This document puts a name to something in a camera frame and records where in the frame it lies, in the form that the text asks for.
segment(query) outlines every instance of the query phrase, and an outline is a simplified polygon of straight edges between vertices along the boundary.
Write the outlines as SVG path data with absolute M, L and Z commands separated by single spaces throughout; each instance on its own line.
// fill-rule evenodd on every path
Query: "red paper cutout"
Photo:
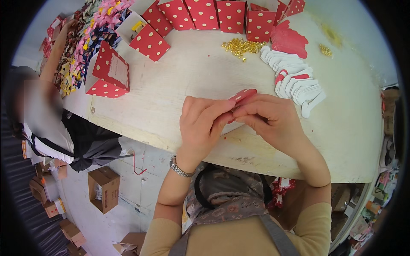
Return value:
M 219 26 L 225 33 L 244 32 L 245 2 L 217 1 Z
M 295 30 L 290 29 L 288 20 L 273 27 L 271 40 L 272 50 L 297 54 L 302 59 L 306 59 L 308 56 L 305 50 L 305 45 L 309 43 L 308 40 Z

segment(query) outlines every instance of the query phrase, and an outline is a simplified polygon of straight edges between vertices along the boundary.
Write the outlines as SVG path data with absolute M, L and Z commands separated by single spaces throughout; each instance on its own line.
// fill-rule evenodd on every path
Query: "woman's left hand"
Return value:
M 182 106 L 180 130 L 182 146 L 177 165 L 192 173 L 216 145 L 225 124 L 233 119 L 234 101 L 210 100 L 187 96 Z

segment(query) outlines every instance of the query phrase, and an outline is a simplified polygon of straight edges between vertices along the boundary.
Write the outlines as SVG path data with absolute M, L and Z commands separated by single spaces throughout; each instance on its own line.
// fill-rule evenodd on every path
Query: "open cardboard box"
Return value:
M 102 200 L 97 199 L 96 184 L 102 187 Z M 106 214 L 118 204 L 119 189 L 120 176 L 107 166 L 88 173 L 90 202 L 103 214 Z

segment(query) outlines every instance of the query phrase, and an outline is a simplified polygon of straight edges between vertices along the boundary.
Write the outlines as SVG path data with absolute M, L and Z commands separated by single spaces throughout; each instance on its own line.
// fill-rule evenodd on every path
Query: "finger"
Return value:
M 243 122 L 250 128 L 255 130 L 256 134 L 264 135 L 269 132 L 269 124 L 265 123 L 262 119 L 254 115 L 246 115 L 236 118 L 237 122 Z
M 192 104 L 194 104 L 195 100 L 196 98 L 192 96 L 187 96 L 185 98 L 184 104 L 182 105 L 182 114 L 181 114 L 182 118 L 185 118 L 188 115 L 189 110 Z
M 245 115 L 258 114 L 260 116 L 268 118 L 269 120 L 276 120 L 281 109 L 281 104 L 256 101 L 239 107 L 237 110 L 235 110 L 233 116 L 240 117 Z
M 192 123 L 192 124 L 195 123 L 197 119 L 199 118 L 199 116 L 201 115 L 202 111 L 204 111 L 206 108 L 213 105 L 214 102 L 215 101 L 211 99 L 204 99 L 204 98 L 195 99 L 194 103 L 189 109 L 186 120 L 189 123 Z
M 232 112 L 226 112 L 220 115 L 219 117 L 217 117 L 215 121 L 212 123 L 210 137 L 214 139 L 220 137 L 223 128 L 232 119 L 233 119 Z
M 211 129 L 213 122 L 223 113 L 230 111 L 235 106 L 235 101 L 232 100 L 215 100 L 214 104 L 206 108 L 196 123 L 199 127 Z

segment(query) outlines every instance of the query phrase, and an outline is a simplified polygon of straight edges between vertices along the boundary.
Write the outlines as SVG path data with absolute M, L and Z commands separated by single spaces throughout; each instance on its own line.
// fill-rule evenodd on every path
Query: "woman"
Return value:
M 304 134 L 293 102 L 258 94 L 232 114 L 234 106 L 228 100 L 185 99 L 180 117 L 182 146 L 159 192 L 142 256 L 328 254 L 330 173 Z M 233 116 L 297 161 L 308 186 L 295 234 L 284 232 L 269 216 L 263 180 L 257 174 L 212 165 L 196 172 Z M 181 236 L 185 197 L 193 224 Z
M 79 172 L 116 159 L 121 146 L 120 135 L 63 110 L 52 84 L 67 33 L 76 24 L 71 20 L 63 26 L 40 77 L 29 67 L 17 67 L 9 74 L 4 93 L 13 136 L 27 140 L 35 154 L 61 159 Z

